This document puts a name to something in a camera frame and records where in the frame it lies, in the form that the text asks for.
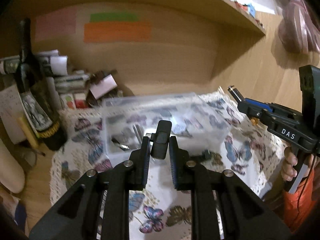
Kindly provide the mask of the person's right hand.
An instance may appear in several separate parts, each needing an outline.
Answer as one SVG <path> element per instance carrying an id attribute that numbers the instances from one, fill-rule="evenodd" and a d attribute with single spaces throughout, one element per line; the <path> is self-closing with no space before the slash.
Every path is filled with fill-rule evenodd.
<path id="1" fill-rule="evenodd" d="M 287 146 L 284 150 L 284 160 L 281 166 L 281 177 L 285 182 L 292 181 L 296 178 L 298 172 L 295 170 L 295 166 L 298 163 L 297 157 L 292 152 L 292 148 Z"/>

